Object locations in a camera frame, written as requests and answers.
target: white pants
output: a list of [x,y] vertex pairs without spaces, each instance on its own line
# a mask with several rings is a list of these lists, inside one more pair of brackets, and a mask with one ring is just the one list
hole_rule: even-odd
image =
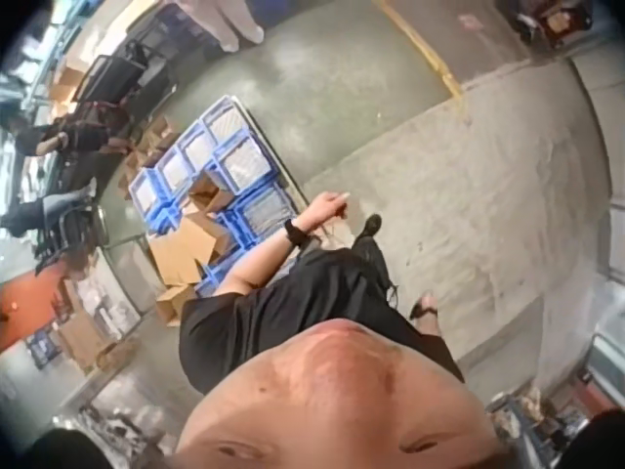
[[176,0],[195,22],[210,32],[227,52],[238,50],[238,37],[232,25],[247,39],[260,44],[264,39],[263,29],[252,18],[245,0]]

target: warehouse floor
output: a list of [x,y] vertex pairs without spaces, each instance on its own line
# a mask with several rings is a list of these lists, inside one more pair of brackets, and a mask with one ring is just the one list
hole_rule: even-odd
[[[435,291],[483,400],[537,373],[551,384],[576,359],[592,330],[609,176],[568,64],[492,72],[459,106],[369,0],[335,0],[206,65],[165,112],[188,125],[225,93],[250,108],[308,198],[352,194],[353,234],[383,215],[399,310]],[[115,188],[104,203],[112,234],[143,229]]]

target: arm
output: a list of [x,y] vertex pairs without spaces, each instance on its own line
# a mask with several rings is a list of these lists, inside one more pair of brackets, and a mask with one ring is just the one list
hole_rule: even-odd
[[[311,233],[331,218],[343,217],[347,199],[346,193],[324,192],[293,220],[293,226]],[[281,228],[234,264],[213,296],[226,293],[246,295],[267,285],[292,251],[293,245],[286,237],[286,230]]]
[[37,145],[37,156],[43,156],[51,151],[54,151],[55,149],[64,149],[67,145],[67,140],[67,134],[65,132],[61,132],[56,137],[41,142]]

